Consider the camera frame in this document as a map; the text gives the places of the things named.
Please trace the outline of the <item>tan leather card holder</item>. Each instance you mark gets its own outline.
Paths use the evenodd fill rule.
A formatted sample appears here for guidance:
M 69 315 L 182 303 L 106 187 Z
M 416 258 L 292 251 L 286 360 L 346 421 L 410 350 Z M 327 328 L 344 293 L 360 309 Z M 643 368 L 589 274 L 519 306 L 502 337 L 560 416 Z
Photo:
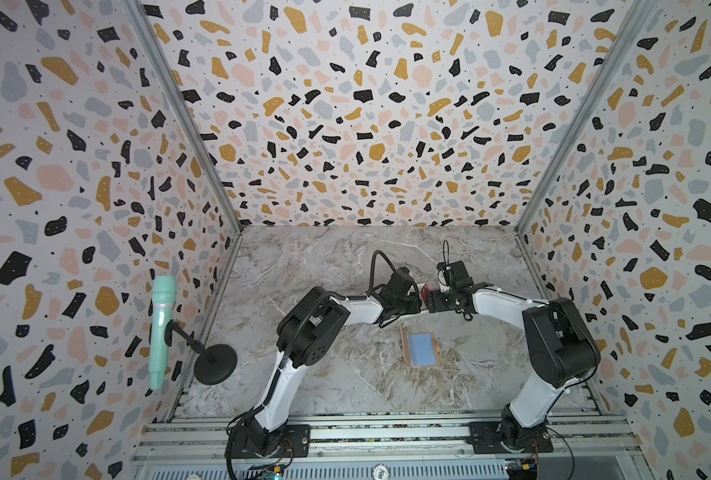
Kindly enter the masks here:
M 437 367 L 439 346 L 432 333 L 411 333 L 407 328 L 401 328 L 401 349 L 403 360 L 413 368 Z

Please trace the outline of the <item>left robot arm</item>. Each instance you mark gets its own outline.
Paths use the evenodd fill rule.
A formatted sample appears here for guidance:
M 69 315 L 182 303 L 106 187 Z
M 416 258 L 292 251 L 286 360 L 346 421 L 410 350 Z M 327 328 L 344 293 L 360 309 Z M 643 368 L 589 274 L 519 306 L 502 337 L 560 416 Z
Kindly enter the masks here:
M 387 283 L 371 286 L 365 295 L 345 296 L 320 286 L 309 290 L 279 324 L 275 368 L 257 404 L 230 428 L 225 457 L 275 454 L 307 370 L 327 354 L 343 328 L 383 328 L 421 307 L 417 282 L 406 267 L 393 270 Z

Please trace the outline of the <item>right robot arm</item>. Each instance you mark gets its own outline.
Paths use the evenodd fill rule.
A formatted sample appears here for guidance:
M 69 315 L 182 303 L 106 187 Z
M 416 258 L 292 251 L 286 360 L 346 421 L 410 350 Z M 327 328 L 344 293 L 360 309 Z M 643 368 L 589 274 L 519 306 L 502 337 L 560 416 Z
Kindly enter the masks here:
M 461 261 L 437 264 L 437 283 L 423 289 L 423 295 L 430 312 L 454 311 L 466 320 L 475 314 L 489 316 L 523 330 L 531 375 L 503 408 L 499 423 L 499 437 L 511 449 L 541 435 L 565 389 L 589 380 L 601 362 L 601 352 L 569 298 L 531 299 L 474 282 Z

